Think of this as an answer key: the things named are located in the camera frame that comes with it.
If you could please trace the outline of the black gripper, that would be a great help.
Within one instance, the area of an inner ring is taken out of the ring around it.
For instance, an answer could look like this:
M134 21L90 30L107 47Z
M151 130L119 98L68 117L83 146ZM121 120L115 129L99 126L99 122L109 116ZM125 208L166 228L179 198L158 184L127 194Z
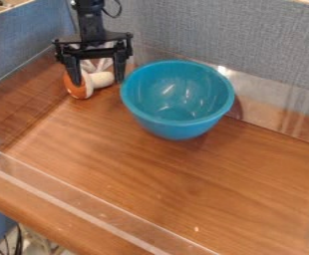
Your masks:
M80 60L113 58L115 80L125 80L127 59L134 54L134 34L107 31L98 41L83 41L79 34L55 39L56 59L64 62L66 70L76 87L82 85Z

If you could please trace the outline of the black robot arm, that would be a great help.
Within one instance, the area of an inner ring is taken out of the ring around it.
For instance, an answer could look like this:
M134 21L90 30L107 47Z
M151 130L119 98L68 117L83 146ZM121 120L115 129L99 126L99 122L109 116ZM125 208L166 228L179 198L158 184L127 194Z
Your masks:
M75 87L79 87L83 81L82 60L111 58L115 80L121 82L126 75L127 59L134 54L134 34L111 32L105 28L103 14L111 16L105 6L106 0L75 0L79 33L54 40L56 59L64 65Z

